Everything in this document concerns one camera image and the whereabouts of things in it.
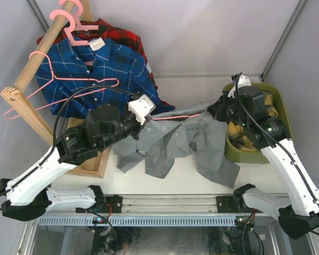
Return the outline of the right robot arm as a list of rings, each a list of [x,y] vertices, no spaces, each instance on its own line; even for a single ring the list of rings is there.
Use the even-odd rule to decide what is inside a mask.
[[[276,219],[284,232],[298,239],[319,227],[319,189],[297,156],[284,123],[268,114],[260,88],[235,88],[230,97],[223,91],[207,111],[219,122],[233,122],[245,131],[256,149],[268,159],[283,183],[288,198],[281,199],[246,184],[234,192],[234,207],[240,212],[256,209]]]

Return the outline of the pink wire hanger grey shirt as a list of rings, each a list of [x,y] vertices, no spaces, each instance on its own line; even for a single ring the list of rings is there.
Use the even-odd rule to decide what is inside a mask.
[[[156,115],[151,115],[147,117],[148,120],[153,120],[153,121],[179,121],[179,120],[186,120],[189,118],[197,117],[199,116],[200,113],[183,113],[183,112],[167,112],[163,114],[156,114]]]

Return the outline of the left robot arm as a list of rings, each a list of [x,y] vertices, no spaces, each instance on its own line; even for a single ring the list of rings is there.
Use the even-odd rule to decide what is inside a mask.
[[[2,215],[25,222],[54,210],[104,210],[106,198],[100,186],[59,190],[51,188],[51,183],[128,136],[137,139],[154,109],[153,104],[138,99],[129,102],[125,115],[109,104],[89,112],[81,124],[60,135],[55,146],[23,174],[0,180],[0,193],[6,196],[1,205]]]

